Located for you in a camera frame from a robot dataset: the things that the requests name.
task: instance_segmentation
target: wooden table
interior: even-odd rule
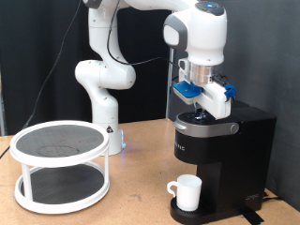
[[[120,125],[127,147],[110,157],[111,188],[100,202],[66,215],[39,215],[21,208],[14,188],[22,165],[7,153],[0,160],[0,224],[178,224],[170,216],[172,195],[167,184],[183,173],[196,173],[196,166],[178,160],[173,154],[175,128],[169,119]],[[11,136],[0,137],[1,153]],[[104,157],[95,162],[103,165]],[[270,197],[275,195],[266,190]],[[284,201],[269,201],[258,214],[263,225],[298,225],[300,214]],[[212,225],[249,225],[242,216],[223,219]]]

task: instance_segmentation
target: metal pole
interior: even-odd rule
[[[1,65],[0,65],[0,130],[1,130],[1,136],[6,135],[5,130],[5,121],[4,121],[4,107],[3,107],[3,101],[2,101],[2,77],[1,77]]]
[[[170,61],[171,62],[173,62],[173,58],[174,58],[174,49],[170,49]],[[172,74],[173,74],[173,65],[169,64],[166,118],[169,118],[169,110],[170,110],[170,88],[172,86]]]

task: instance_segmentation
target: cup handle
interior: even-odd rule
[[[172,194],[172,196],[175,198],[176,195],[175,195],[175,192],[171,190],[171,186],[177,186],[178,187],[178,183],[177,181],[171,181],[169,182],[169,184],[167,185],[167,190],[170,194]]]

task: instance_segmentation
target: coffee machine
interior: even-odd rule
[[[183,224],[204,224],[262,208],[276,117],[246,104],[216,120],[209,113],[178,114],[174,154],[197,165],[202,179],[197,210],[185,212],[171,201],[171,216]]]

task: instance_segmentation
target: drip tray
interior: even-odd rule
[[[98,192],[104,184],[103,174],[84,164],[43,168],[31,174],[33,201],[44,204],[74,203]],[[23,183],[21,194],[24,196]]]
[[[171,200],[170,214],[173,219],[182,224],[204,224],[215,220],[213,212],[204,202],[199,203],[198,209],[187,212],[178,208],[176,197]]]

